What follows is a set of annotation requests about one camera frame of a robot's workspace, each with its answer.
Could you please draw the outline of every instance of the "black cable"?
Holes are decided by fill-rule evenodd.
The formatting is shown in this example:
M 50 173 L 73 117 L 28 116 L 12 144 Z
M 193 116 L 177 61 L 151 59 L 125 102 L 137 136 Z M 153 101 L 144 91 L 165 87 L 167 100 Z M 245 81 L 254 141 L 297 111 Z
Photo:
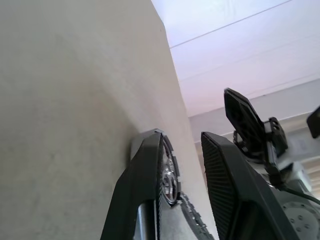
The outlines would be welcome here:
M 280 190 L 280 191 L 285 191 L 285 192 L 290 193 L 290 194 L 297 195 L 297 196 L 299 196 L 299 197 L 301 197 L 301 198 L 304 198 L 304 199 L 308 199 L 308 200 L 310 200 L 310 201 L 312 201 L 312 202 L 320 205 L 320 200 L 316 199 L 316 198 L 313 197 L 313 196 L 310 196 L 310 195 L 308 195 L 308 194 L 305 194 L 305 193 L 303 193 L 303 192 L 299 192 L 299 191 L 293 190 L 293 189 L 291 189 L 291 188 L 287 188 L 286 186 L 279 187 L 279 190 Z

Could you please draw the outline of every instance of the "ceiling panel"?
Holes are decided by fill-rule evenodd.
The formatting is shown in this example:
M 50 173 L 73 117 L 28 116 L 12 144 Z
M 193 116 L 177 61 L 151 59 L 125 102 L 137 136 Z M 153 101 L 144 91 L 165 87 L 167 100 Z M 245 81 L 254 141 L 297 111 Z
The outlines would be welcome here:
M 319 0 L 153 1 L 189 116 L 320 77 Z
M 173 47 L 288 0 L 153 0 Z
M 317 79 L 319 66 L 320 37 L 314 35 L 190 77 L 180 89 L 194 116 L 223 107 L 227 87 L 255 98 Z

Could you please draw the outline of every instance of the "white wall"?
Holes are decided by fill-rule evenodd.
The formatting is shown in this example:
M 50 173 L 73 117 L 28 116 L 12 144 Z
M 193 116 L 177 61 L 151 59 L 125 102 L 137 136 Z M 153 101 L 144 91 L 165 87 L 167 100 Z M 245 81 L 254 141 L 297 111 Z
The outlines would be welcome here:
M 270 117 L 283 120 L 313 112 L 320 105 L 319 89 L 320 79 L 317 79 L 249 100 L 262 121 Z M 192 116 L 189 120 L 195 142 L 200 141 L 201 132 L 225 135 L 234 131 L 224 107 Z
M 151 1 L 1 1 L 0 39 L 1 240 L 99 239 L 130 141 L 152 128 L 214 229 Z

